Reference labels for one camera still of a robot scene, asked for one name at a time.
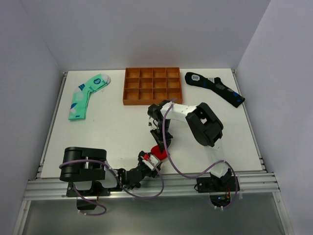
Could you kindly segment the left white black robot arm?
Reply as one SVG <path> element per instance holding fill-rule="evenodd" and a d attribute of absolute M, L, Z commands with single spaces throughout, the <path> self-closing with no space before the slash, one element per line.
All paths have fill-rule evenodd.
<path fill-rule="evenodd" d="M 59 166 L 60 180 L 75 183 L 83 195 L 91 195 L 95 191 L 95 182 L 103 188 L 116 188 L 119 183 L 127 189 L 139 188 L 144 178 L 158 175 L 161 161 L 152 153 L 143 151 L 137 160 L 137 166 L 130 170 L 113 169 L 104 149 L 67 147 Z"/>

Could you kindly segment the red santa sock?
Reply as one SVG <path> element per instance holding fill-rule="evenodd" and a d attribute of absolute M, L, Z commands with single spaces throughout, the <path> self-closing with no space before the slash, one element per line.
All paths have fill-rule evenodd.
<path fill-rule="evenodd" d="M 151 153 L 161 162 L 167 159 L 168 155 L 165 149 L 161 150 L 158 145 L 151 148 Z"/>

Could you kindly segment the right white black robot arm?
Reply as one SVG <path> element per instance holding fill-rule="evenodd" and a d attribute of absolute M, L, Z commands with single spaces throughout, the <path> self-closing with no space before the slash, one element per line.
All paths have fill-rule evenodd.
<path fill-rule="evenodd" d="M 199 105 L 182 105 L 173 101 L 164 100 L 160 104 L 152 104 L 148 107 L 147 114 L 150 119 L 155 120 L 157 125 L 150 130 L 161 154 L 165 153 L 172 167 L 180 175 L 192 179 L 192 176 L 180 172 L 172 161 L 168 146 L 173 136 L 169 133 L 171 120 L 187 123 L 197 143 L 203 146 L 212 163 L 206 170 L 195 176 L 198 178 L 209 172 L 212 177 L 212 187 L 221 191 L 228 186 L 232 177 L 233 169 L 224 160 L 222 148 L 223 124 L 206 103 Z"/>

